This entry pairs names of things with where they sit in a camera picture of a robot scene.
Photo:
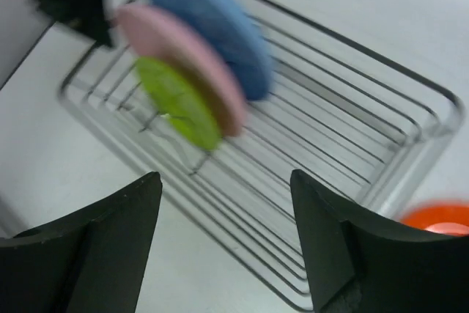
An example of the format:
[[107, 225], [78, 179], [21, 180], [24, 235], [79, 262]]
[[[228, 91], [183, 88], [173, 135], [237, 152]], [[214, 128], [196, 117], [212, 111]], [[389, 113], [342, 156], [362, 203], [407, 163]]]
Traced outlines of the pink plate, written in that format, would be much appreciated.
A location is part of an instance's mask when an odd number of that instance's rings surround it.
[[138, 3], [118, 8], [116, 20], [136, 54], [161, 59], [185, 75], [207, 102], [223, 135], [240, 135], [246, 118], [244, 94], [201, 35], [170, 12]]

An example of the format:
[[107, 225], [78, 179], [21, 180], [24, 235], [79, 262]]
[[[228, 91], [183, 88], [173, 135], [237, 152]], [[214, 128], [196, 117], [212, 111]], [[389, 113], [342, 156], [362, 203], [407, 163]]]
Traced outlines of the blue plate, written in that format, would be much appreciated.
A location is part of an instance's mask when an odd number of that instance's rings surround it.
[[247, 100], [263, 100], [273, 60], [261, 31], [235, 0], [151, 0], [192, 26], [234, 73]]

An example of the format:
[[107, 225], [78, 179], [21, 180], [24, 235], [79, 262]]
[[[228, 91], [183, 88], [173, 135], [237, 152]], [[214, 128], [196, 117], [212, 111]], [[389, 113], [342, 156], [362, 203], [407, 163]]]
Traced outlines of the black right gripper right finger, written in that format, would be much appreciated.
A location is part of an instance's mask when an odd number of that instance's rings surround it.
[[415, 229], [302, 170], [290, 189], [316, 312], [466, 312], [468, 239]]

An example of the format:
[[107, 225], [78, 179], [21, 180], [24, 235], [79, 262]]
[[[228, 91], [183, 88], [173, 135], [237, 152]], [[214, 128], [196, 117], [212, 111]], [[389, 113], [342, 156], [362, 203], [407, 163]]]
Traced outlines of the green plate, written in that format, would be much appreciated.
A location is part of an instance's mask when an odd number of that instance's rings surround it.
[[210, 107], [185, 74], [171, 65], [143, 56], [135, 68], [142, 89], [170, 125], [187, 141], [214, 150], [221, 131]]

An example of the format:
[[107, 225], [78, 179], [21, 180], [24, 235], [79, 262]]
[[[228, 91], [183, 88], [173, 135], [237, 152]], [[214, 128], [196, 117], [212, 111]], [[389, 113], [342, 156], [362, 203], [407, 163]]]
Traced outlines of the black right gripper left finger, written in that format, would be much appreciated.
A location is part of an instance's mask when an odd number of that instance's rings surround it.
[[150, 172], [106, 198], [1, 239], [2, 312], [134, 312], [162, 196]]

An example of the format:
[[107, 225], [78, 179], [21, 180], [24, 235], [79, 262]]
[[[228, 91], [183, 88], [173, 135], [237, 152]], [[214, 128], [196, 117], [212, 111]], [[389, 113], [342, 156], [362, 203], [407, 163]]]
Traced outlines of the orange plate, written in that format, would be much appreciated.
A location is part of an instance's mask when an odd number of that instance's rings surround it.
[[409, 227], [443, 235], [468, 235], [468, 201], [433, 201], [406, 212], [400, 222]]

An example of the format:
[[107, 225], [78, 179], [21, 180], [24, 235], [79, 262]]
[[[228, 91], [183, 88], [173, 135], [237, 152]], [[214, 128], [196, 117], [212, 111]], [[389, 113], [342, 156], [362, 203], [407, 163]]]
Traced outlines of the grey wire dish rack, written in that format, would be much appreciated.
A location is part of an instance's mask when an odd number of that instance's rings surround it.
[[133, 171], [157, 170], [163, 195], [288, 312], [313, 309], [289, 191], [302, 169], [332, 192], [395, 216], [465, 118], [434, 81], [273, 0], [238, 0], [273, 55], [266, 101], [237, 138], [199, 149], [154, 111], [135, 55], [92, 45], [59, 98]]

